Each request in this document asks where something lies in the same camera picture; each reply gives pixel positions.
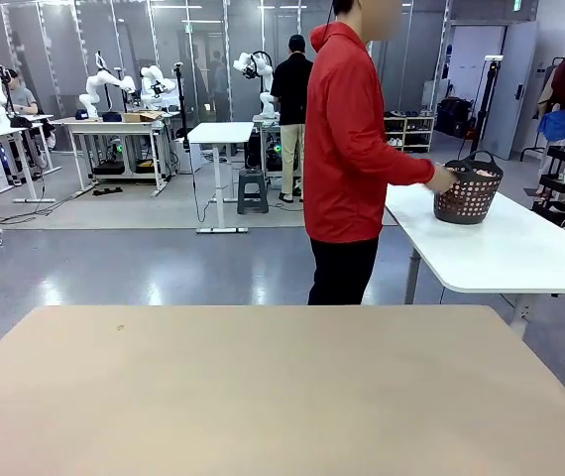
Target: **man in red jacket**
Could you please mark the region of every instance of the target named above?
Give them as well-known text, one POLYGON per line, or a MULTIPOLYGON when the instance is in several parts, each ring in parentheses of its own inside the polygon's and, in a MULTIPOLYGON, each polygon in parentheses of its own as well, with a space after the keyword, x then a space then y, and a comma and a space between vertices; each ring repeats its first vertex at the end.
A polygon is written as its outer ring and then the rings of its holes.
POLYGON ((387 184, 446 191, 454 176, 386 142, 384 99, 369 41, 387 40, 401 0, 333 0, 336 22, 311 33, 304 219, 315 257, 310 305, 360 304, 382 231, 387 184))

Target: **gray step stool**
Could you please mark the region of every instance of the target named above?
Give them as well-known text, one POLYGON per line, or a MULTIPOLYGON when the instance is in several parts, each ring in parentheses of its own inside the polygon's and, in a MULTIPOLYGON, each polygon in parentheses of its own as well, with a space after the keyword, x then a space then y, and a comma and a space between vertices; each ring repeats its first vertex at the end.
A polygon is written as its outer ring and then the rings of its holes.
POLYGON ((267 203, 267 186, 263 171, 248 171, 243 169, 239 172, 239 202, 237 212, 244 215, 247 208, 258 208, 260 213, 269 213, 270 206, 267 203), (259 186, 258 193, 246 193, 245 186, 255 183, 259 186))

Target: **black shoe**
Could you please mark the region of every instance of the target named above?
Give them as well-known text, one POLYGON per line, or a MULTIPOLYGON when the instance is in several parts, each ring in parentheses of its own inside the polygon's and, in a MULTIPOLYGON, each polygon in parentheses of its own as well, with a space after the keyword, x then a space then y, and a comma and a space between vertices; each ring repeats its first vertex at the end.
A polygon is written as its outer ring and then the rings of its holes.
POLYGON ((288 196, 289 195, 285 195, 284 193, 281 192, 281 194, 279 195, 279 200, 285 203, 293 203, 293 198, 287 198, 288 196))

